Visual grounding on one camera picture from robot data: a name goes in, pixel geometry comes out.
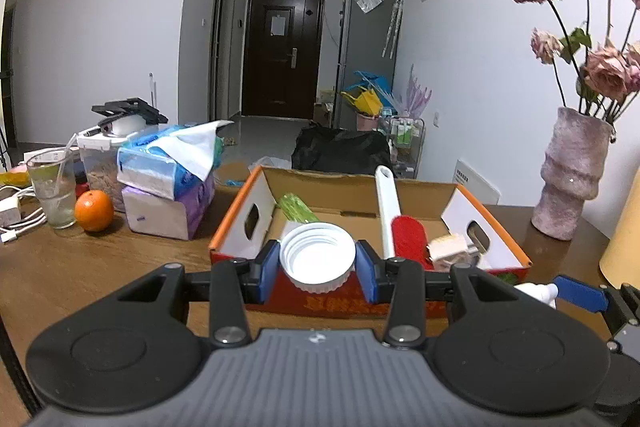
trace red brush pad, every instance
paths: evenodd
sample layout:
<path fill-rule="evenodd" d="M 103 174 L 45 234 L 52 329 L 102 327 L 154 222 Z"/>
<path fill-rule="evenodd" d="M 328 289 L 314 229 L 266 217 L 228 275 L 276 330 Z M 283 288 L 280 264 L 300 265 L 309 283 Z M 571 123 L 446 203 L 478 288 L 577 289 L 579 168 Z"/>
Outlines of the red brush pad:
<path fill-rule="evenodd" d="M 427 249 L 427 234 L 419 221 L 410 216 L 398 216 L 391 222 L 396 257 L 417 261 L 425 269 L 433 269 L 424 254 Z"/>

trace brown tabletop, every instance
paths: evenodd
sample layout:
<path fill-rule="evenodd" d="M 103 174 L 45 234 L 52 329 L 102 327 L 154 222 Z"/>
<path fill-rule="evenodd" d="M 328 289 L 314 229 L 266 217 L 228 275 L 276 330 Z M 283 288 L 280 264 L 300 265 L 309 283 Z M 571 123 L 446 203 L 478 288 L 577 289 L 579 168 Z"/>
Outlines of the brown tabletop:
<path fill-rule="evenodd" d="M 24 361 L 30 342 L 44 328 L 164 263 L 183 263 L 187 271 L 209 269 L 207 245 L 224 211 L 215 207 L 194 241 L 132 233 L 118 216 L 108 233 L 100 235 L 86 235 L 78 227 L 55 232 L 44 226 L 0 245 L 0 314 L 20 359 Z M 580 223 L 573 242 L 563 243 L 531 226 L 531 208 L 490 210 L 533 261 L 530 281 L 549 282 L 565 273 L 593 285 L 604 282 L 598 260 L 608 239 L 586 221 Z M 599 315 L 565 303 L 558 307 L 608 338 Z M 254 335 L 263 327 L 372 328 L 380 335 L 384 325 L 382 318 L 316 319 L 264 312 L 248 312 L 248 317 Z M 196 334 L 207 334 L 206 304 L 192 305 L 188 326 Z M 443 319 L 428 321 L 430 334 L 445 327 Z M 10 379 L 0 369 L 0 425 L 18 426 L 27 419 Z"/>

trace glass of water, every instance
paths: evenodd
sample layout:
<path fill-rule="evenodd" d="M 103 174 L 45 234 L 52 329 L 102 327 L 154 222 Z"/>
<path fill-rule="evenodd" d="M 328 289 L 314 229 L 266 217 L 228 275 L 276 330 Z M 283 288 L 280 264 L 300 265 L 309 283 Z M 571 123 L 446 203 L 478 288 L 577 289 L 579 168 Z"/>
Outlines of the glass of water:
<path fill-rule="evenodd" d="M 60 147 L 34 156 L 27 170 L 36 197 L 54 229 L 66 229 L 76 222 L 76 176 L 74 153 Z"/>

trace black plastic bag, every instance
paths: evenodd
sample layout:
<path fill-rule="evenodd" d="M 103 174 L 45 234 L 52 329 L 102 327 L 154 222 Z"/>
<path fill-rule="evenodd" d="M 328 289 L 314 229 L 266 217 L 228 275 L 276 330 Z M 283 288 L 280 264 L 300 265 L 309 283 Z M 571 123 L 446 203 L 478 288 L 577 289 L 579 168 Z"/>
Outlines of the black plastic bag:
<path fill-rule="evenodd" d="M 389 145 L 378 131 L 360 132 L 312 125 L 300 131 L 291 155 L 301 171 L 376 173 L 378 165 L 393 170 Z"/>

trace pink marbled vase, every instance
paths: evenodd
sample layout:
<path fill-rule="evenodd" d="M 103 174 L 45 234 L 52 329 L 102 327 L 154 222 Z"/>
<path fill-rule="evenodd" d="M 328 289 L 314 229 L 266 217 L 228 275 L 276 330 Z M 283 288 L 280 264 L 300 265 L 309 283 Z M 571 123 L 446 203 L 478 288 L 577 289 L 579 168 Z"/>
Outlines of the pink marbled vase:
<path fill-rule="evenodd" d="M 613 127 L 560 107 L 540 175 L 545 181 L 531 222 L 540 232 L 570 241 L 586 200 L 598 195 Z"/>

